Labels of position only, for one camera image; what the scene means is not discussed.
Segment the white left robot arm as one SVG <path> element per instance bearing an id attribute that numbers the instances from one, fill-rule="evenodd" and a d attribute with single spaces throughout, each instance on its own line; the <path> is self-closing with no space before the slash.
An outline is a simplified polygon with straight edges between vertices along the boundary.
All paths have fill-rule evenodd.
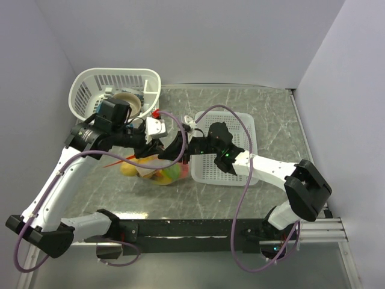
<path id="1" fill-rule="evenodd" d="M 32 204 L 20 215 L 11 215 L 6 226 L 51 258 L 58 258 L 72 243 L 100 236 L 111 242 L 122 236 L 120 219 L 105 209 L 85 217 L 65 219 L 84 176 L 114 146 L 134 149 L 137 157 L 157 154 L 166 135 L 164 122 L 152 116 L 138 128 L 130 126 L 130 105 L 106 99 L 83 122 L 75 125 L 65 141 L 58 164 Z"/>

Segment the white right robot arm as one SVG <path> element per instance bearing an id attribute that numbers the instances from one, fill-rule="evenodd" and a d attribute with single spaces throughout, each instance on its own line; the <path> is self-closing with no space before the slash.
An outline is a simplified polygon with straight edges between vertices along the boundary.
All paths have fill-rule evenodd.
<path id="1" fill-rule="evenodd" d="M 205 137 L 192 137 L 188 144 L 182 143 L 182 136 L 178 132 L 158 157 L 173 161 L 183 152 L 180 161 L 187 163 L 192 155 L 215 154 L 214 163 L 222 172 L 251 176 L 285 191 L 287 201 L 271 209 L 256 228 L 262 238 L 276 240 L 297 221 L 315 221 L 332 193 L 311 161 L 287 163 L 254 155 L 233 144 L 233 136 L 224 122 L 213 123 Z"/>

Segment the yellow fake lemon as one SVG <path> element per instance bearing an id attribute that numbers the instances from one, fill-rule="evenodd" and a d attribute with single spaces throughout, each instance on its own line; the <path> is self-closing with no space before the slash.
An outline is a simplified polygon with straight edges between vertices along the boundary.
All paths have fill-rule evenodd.
<path id="1" fill-rule="evenodd" d="M 122 165 L 120 166 L 120 173 L 128 177 L 140 176 L 137 170 L 137 166 L 129 163 L 122 163 Z"/>

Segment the clear zip top bag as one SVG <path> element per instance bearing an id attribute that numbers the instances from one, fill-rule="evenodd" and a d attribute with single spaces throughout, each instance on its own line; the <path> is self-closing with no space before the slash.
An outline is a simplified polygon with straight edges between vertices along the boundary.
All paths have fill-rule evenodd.
<path id="1" fill-rule="evenodd" d="M 169 161 L 169 160 L 160 160 L 157 155 L 152 155 L 150 157 L 140 158 L 140 159 L 136 159 L 134 155 L 130 155 L 130 156 L 126 157 L 126 159 L 130 160 L 134 163 L 156 167 L 157 169 L 154 170 L 154 169 L 144 169 L 144 168 L 137 166 L 137 170 L 138 170 L 140 176 L 136 176 L 136 177 L 141 178 L 141 179 L 146 179 L 151 183 L 152 183 L 152 181 L 151 181 L 152 176 L 165 176 L 164 173 L 162 172 L 163 169 L 159 169 L 159 167 L 171 163 L 171 161 Z M 126 162 L 124 162 L 122 160 L 116 161 L 115 163 L 111 163 L 109 165 L 104 166 L 104 168 L 112 167 L 112 166 L 116 166 L 116 165 L 121 166 L 122 163 L 126 163 Z"/>

